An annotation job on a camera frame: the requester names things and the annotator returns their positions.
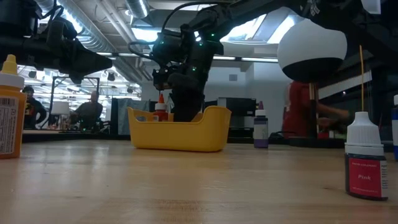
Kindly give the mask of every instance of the yellow bottle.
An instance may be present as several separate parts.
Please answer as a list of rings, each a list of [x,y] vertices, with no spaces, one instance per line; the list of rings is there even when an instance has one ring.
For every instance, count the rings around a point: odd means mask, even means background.
[[[24,78],[18,76],[14,55],[8,55],[0,72],[0,159],[17,158],[21,153],[26,94]]]

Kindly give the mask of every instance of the yellow bin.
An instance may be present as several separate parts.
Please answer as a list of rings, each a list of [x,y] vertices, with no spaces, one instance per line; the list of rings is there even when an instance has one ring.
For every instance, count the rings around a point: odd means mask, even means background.
[[[131,143],[140,149],[169,149],[217,152],[228,139],[231,112],[225,107],[209,106],[193,122],[152,122],[150,112],[128,108]],[[137,118],[145,117],[146,121]]]

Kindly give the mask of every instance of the wooden table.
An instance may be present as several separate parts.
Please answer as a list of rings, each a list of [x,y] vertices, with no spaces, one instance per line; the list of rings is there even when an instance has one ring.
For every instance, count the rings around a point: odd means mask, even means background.
[[[0,161],[0,223],[398,223],[398,163],[387,156],[390,200],[372,202],[345,194],[342,150],[26,144]]]

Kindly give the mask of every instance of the red shirt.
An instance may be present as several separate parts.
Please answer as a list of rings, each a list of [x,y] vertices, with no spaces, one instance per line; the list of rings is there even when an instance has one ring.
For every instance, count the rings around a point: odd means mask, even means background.
[[[287,104],[284,111],[283,131],[285,138],[308,136],[310,129],[310,89],[306,83],[292,82],[287,90]]]

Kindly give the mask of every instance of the person in red shirt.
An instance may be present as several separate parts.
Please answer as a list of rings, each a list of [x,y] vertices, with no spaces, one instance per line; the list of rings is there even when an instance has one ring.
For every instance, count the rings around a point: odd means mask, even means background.
[[[307,83],[293,81],[287,88],[286,106],[282,131],[284,137],[293,136],[308,137],[310,130],[310,88]],[[317,103],[317,113],[325,116],[334,116],[339,119],[347,119],[349,112]],[[330,126],[334,120],[328,118],[318,119],[318,124],[323,127]]]

